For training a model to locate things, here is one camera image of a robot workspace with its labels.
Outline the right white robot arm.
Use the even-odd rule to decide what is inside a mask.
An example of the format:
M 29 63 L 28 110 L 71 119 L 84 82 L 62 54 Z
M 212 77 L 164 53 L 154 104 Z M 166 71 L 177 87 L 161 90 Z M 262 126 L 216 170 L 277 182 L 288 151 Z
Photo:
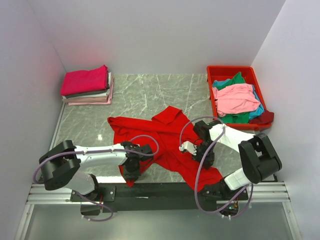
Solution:
M 282 169 L 282 162 L 269 137 L 264 133 L 242 132 L 217 120 L 210 123 L 200 120 L 195 123 L 193 131 L 202 140 L 202 143 L 195 147 L 193 159 L 197 162 L 203 161 L 202 166 L 206 170 L 212 168 L 215 161 L 214 141 L 233 149 L 240 156 L 241 168 L 219 182 L 203 187 L 200 193 L 207 198 L 230 200 L 242 187 L 258 184 Z

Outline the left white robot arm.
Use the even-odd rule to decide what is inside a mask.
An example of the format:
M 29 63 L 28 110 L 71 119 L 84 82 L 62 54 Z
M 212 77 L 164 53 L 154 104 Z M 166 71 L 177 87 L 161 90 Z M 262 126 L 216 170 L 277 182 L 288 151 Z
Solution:
M 41 184 L 47 191 L 71 189 L 88 201 L 104 198 L 104 193 L 94 174 L 83 169 L 112 165 L 123 167 L 123 178 L 135 181 L 141 175 L 141 163 L 152 160 L 155 153 L 150 145 L 138 145 L 123 141 L 111 146 L 85 147 L 65 140 L 39 159 L 37 171 L 41 172 Z

